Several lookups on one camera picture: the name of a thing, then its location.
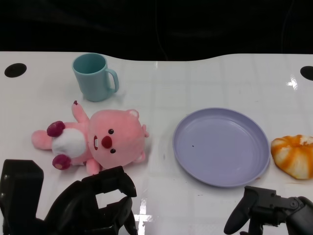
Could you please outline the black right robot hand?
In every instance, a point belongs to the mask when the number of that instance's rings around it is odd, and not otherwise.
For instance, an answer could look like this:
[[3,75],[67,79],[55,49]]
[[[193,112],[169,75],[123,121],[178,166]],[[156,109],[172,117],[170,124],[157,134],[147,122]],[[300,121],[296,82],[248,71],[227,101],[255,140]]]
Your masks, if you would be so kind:
[[[247,232],[240,231],[249,222]],[[263,226],[287,226],[290,235],[313,233],[313,203],[308,198],[284,198],[275,190],[246,186],[244,195],[231,213],[224,233],[231,235],[240,231],[242,235],[262,235]]]

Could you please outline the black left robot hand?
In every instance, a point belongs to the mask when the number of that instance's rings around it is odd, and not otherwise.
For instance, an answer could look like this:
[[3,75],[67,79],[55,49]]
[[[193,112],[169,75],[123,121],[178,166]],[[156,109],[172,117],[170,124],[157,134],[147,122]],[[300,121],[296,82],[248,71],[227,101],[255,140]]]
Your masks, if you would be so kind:
[[137,234],[132,198],[136,189],[123,167],[75,181],[54,201],[44,220],[36,217],[44,180],[32,160],[5,160],[0,209],[5,235],[116,235],[121,227]]

